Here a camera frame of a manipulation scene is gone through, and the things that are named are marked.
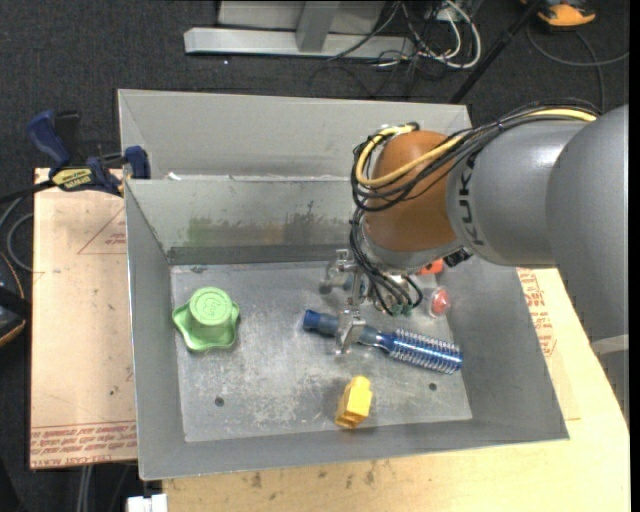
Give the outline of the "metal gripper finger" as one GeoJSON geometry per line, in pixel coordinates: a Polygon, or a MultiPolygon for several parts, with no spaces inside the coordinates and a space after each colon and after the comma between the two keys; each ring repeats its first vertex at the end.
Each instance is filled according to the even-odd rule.
{"type": "Polygon", "coordinates": [[[350,290],[355,275],[355,262],[348,249],[337,249],[325,267],[324,277],[319,283],[319,293],[327,295],[334,289],[350,290]]]}
{"type": "Polygon", "coordinates": [[[351,351],[363,329],[366,321],[362,318],[357,309],[344,309],[338,315],[337,328],[335,332],[335,354],[345,355],[351,351]]]}

